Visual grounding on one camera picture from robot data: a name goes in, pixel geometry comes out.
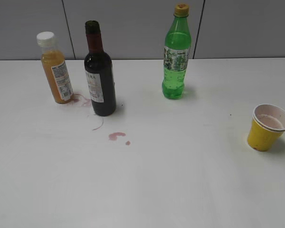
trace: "wine bottle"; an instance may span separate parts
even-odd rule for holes
[[[112,60],[104,52],[99,23],[85,23],[89,53],[85,57],[85,74],[94,112],[100,116],[111,115],[116,109]]]

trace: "juice bottle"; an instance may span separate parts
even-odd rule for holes
[[[41,47],[41,62],[54,100],[59,104],[71,101],[74,94],[66,68],[65,57],[57,47],[54,33],[39,33],[37,43]]]

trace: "paper cup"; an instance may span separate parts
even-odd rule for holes
[[[253,111],[247,142],[255,150],[267,151],[283,132],[285,110],[272,104],[260,104]]]

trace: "wine label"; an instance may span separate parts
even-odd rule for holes
[[[174,50],[167,46],[164,49],[163,65],[168,70],[182,71],[187,69],[190,48]]]
[[[60,98],[64,101],[71,99],[71,95],[73,94],[73,88],[66,67],[65,61],[57,66],[51,67]]]
[[[100,74],[85,71],[91,99],[98,103],[104,103],[104,95],[101,87]]]

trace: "green plastic bottle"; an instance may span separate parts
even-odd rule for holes
[[[168,99],[181,98],[184,89],[191,46],[191,35],[187,23],[188,14],[187,4],[177,4],[174,10],[174,21],[166,35],[162,92]]]

